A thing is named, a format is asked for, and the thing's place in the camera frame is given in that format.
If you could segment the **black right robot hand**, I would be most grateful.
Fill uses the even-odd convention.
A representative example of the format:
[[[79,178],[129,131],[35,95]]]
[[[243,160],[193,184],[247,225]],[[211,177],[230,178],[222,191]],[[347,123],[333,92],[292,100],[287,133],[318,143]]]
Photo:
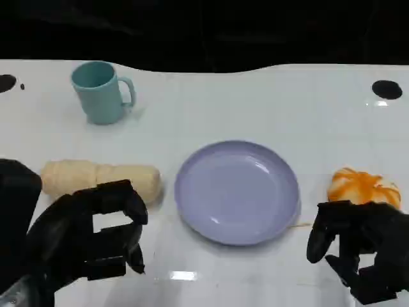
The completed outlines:
[[[325,259],[363,305],[396,299],[408,290],[408,215],[373,201],[319,203],[306,257]]]

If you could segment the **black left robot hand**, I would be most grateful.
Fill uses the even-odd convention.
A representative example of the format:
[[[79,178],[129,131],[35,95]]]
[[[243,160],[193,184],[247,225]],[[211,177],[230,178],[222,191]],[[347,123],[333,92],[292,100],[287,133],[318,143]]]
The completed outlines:
[[[27,235],[31,274],[49,292],[79,278],[144,273],[139,240],[148,212],[129,180],[99,184],[55,201]]]

